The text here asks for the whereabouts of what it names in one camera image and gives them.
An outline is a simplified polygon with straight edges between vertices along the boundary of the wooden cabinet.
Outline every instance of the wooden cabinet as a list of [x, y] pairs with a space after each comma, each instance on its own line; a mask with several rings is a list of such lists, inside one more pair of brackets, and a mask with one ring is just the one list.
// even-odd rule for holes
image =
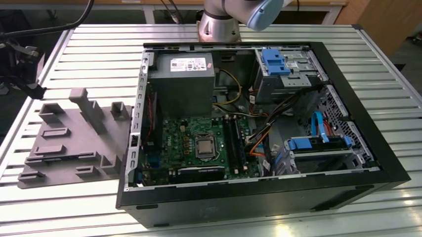
[[359, 24], [390, 56], [422, 22], [422, 0], [350, 0], [335, 24]]

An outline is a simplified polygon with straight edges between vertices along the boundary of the motherboard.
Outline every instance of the motherboard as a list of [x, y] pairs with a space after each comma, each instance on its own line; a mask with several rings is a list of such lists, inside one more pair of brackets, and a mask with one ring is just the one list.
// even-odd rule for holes
[[165, 119], [160, 153], [147, 154], [149, 182], [165, 185], [258, 177], [258, 163], [244, 151], [248, 135], [244, 116]]

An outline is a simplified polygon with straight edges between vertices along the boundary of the ram slot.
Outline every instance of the ram slot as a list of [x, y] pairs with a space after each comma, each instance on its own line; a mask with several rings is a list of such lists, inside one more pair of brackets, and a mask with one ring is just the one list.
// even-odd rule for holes
[[235, 157], [235, 150], [232, 146], [232, 133], [231, 133], [231, 126], [229, 126], [229, 118], [223, 117], [223, 133], [224, 133], [224, 143], [225, 143], [225, 151], [227, 151], [227, 159], [228, 159], [228, 167], [229, 172], [232, 174], [239, 173], [239, 165], [238, 160]]
[[231, 122], [231, 131], [232, 131], [232, 144], [233, 144], [233, 149], [235, 149], [235, 157], [236, 157], [236, 162], [240, 170], [246, 171], [247, 170], [247, 162], [246, 162], [246, 156], [244, 156], [244, 145], [243, 145], [243, 140], [242, 140], [242, 135], [240, 135], [240, 129], [239, 129], [239, 124], [238, 124], [238, 119], [236, 116], [229, 120]]

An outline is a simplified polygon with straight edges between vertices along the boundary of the slotted metal table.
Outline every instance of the slotted metal table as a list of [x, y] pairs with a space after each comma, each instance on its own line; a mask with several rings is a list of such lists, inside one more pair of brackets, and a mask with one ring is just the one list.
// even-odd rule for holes
[[18, 189], [41, 104], [75, 108], [69, 90], [85, 87], [100, 106], [133, 106], [143, 43], [197, 40], [195, 25], [83, 25], [61, 34], [39, 78], [45, 98], [27, 99], [0, 147], [0, 236], [422, 236], [422, 98], [367, 34], [340, 25], [240, 32], [243, 41], [324, 43], [411, 181], [338, 210], [149, 230], [115, 209], [117, 180]]

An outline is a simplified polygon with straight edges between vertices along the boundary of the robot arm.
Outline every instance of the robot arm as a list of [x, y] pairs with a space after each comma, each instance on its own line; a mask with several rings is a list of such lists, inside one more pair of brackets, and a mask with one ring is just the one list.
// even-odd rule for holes
[[274, 22], [283, 0], [205, 0], [199, 25], [200, 40], [231, 42], [239, 40], [240, 21], [248, 28], [262, 31]]

